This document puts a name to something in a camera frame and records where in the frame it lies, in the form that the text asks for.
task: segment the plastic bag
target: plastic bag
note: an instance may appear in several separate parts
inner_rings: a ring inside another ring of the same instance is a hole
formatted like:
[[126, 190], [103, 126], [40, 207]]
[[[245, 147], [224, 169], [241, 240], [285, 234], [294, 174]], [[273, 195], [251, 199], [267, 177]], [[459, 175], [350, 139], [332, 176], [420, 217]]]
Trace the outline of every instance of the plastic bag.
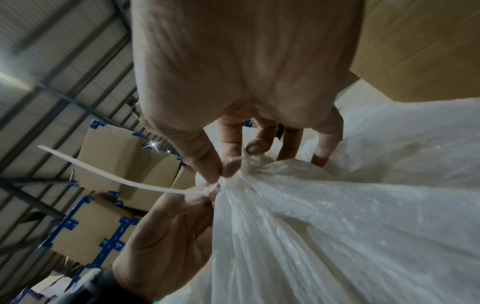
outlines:
[[211, 282], [189, 300], [479, 303], [475, 113], [471, 100], [356, 111], [325, 170], [248, 158], [220, 182]]

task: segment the person's left hand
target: person's left hand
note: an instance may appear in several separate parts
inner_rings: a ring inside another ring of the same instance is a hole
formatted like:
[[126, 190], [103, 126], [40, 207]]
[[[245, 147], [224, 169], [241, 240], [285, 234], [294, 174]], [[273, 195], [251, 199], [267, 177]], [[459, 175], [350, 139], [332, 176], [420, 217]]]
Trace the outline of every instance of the person's left hand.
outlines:
[[113, 263], [115, 279], [149, 302], [182, 288], [210, 259], [213, 216], [208, 197], [165, 193]]

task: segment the translucent plastic bag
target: translucent plastic bag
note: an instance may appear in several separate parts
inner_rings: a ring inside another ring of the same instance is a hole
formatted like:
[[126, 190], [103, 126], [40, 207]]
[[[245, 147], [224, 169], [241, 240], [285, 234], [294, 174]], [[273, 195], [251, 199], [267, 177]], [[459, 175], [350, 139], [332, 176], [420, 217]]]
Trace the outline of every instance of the translucent plastic bag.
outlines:
[[479, 303], [478, 114], [475, 101], [377, 107], [345, 118], [325, 170], [246, 159], [221, 181], [211, 282], [189, 300]]

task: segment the white plastic bag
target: white plastic bag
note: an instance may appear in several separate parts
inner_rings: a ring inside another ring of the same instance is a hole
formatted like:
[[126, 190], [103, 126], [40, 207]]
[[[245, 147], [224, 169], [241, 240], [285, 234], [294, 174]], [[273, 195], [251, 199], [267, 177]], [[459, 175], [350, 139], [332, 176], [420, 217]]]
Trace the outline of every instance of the white plastic bag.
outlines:
[[479, 303], [480, 104], [365, 111], [326, 171], [252, 157], [221, 181], [211, 284], [189, 300]]

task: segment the hand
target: hand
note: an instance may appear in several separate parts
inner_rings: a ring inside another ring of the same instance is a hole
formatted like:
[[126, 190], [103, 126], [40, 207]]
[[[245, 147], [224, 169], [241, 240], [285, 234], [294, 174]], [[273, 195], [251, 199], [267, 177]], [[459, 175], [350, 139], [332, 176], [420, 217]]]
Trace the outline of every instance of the hand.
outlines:
[[162, 195], [113, 263], [117, 282], [151, 303], [182, 288], [210, 259], [213, 215], [210, 198]]
[[[259, 131], [252, 154], [285, 126], [279, 159], [294, 157], [304, 128], [319, 132], [312, 162], [322, 166], [342, 139], [333, 106], [347, 78], [363, 0], [137, 0], [133, 54], [142, 111], [182, 157], [213, 183], [240, 156], [242, 124]], [[203, 131], [217, 120], [222, 159]]]

